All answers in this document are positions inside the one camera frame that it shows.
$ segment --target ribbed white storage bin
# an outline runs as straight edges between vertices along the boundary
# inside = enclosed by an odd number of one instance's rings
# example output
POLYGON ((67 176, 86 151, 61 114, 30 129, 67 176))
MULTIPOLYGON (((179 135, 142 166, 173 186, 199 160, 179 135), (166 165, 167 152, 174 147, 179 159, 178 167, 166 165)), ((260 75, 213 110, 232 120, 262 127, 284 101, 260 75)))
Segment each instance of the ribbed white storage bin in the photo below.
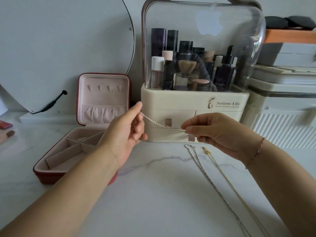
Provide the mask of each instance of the ribbed white storage bin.
POLYGON ((279 147, 316 148, 316 94, 249 92, 241 123, 279 147))

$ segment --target clear bottle with white cap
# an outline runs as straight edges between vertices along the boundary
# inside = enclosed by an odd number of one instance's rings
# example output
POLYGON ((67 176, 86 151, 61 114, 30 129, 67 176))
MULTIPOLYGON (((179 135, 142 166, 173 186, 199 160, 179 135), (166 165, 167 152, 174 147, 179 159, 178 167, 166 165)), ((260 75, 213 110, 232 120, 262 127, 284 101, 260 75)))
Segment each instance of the clear bottle with white cap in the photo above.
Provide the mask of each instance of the clear bottle with white cap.
POLYGON ((162 90, 164 61, 164 57, 161 56, 153 56, 151 58, 151 79, 149 89, 162 90))

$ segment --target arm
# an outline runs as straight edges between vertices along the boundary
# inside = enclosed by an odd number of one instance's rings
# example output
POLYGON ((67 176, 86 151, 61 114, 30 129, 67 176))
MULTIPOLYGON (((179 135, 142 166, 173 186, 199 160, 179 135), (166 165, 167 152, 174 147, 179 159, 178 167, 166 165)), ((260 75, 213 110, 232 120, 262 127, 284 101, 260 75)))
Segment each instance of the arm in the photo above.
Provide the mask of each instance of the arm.
POLYGON ((75 235, 134 145, 147 138, 141 107, 137 103, 114 119, 97 150, 4 227, 0 236, 75 235))
POLYGON ((267 140, 260 147, 260 135, 221 113, 195 116, 181 128, 240 160, 293 235, 314 235, 316 180, 285 151, 267 140))

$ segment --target person's left hand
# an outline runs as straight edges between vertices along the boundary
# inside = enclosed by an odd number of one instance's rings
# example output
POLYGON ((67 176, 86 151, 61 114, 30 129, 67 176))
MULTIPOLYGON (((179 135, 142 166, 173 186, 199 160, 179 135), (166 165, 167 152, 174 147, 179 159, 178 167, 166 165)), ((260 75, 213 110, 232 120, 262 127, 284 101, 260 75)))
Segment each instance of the person's left hand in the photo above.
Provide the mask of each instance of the person's left hand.
POLYGON ((121 167, 130 155, 132 148, 140 141, 145 141, 143 115, 140 114, 143 104, 136 103, 124 115, 112 120, 99 148, 107 148, 121 167))

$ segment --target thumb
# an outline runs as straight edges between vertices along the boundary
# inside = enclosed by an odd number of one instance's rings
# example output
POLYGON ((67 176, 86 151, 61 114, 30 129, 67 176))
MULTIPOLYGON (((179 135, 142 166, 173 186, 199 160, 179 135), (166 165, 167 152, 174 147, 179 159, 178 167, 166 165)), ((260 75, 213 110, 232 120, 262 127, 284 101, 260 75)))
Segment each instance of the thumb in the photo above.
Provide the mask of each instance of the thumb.
POLYGON ((122 119, 124 119, 124 121, 127 121, 128 123, 131 123, 135 119, 137 114, 140 112, 140 110, 142 109, 142 106, 143 106, 143 104, 141 101, 137 102, 132 108, 130 108, 122 116, 122 119))
POLYGON ((192 125, 185 129, 185 132, 195 136, 212 136, 212 126, 210 125, 192 125))

